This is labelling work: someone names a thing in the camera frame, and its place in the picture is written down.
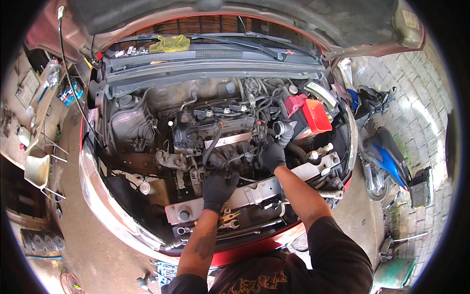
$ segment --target engine bay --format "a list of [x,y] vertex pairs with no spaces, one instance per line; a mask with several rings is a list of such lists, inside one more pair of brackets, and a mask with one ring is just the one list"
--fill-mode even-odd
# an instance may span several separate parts
[[[217,168],[240,173],[223,208],[216,248],[299,221],[263,166],[267,136],[333,209],[344,195],[347,114],[326,78],[211,78],[110,96],[92,80],[98,155],[117,202],[178,253],[203,206],[202,183]],[[224,221],[237,214],[236,222]]]

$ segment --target dirt floor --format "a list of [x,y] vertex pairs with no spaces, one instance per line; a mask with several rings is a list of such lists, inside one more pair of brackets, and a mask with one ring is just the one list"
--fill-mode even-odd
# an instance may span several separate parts
[[[80,116],[70,111],[59,140],[70,152],[68,163],[57,163],[58,170],[63,168],[59,190],[67,198],[61,203],[63,218],[57,220],[66,242],[65,267],[77,276],[88,294],[142,294],[144,291],[136,279],[154,269],[149,258],[110,233],[83,198],[78,177],[79,122]],[[381,204],[370,201],[366,195],[359,162],[349,190],[333,215],[343,231],[364,249],[373,265],[377,265],[377,244],[381,244],[384,235],[383,214]],[[311,267],[308,252],[298,254]],[[150,288],[159,293],[156,285]]]

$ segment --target car hood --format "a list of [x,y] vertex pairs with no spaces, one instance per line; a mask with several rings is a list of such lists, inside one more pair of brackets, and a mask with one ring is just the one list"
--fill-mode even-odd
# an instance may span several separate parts
[[325,60],[420,50],[425,33],[402,0],[51,0],[26,36],[28,49],[60,55],[57,9],[65,6],[64,51],[77,62],[116,40],[175,18],[236,15],[289,27],[312,39]]

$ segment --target warning label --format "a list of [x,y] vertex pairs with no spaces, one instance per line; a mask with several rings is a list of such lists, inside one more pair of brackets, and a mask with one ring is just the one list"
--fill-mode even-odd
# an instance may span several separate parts
[[416,14],[407,10],[402,10],[401,12],[403,13],[403,17],[405,18],[405,24],[410,28],[419,30],[419,21]]

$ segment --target red car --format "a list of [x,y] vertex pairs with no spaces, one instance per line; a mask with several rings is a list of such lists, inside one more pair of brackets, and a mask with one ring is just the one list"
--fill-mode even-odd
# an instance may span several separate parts
[[[227,165],[241,177],[212,266],[293,241],[305,228],[261,162],[268,135],[332,209],[344,197],[357,127],[330,67],[343,57],[421,50],[425,33],[400,0],[309,3],[66,1],[65,55],[92,66],[82,190],[113,234],[177,264],[201,213],[204,177]],[[62,4],[38,16],[29,49],[60,55]]]

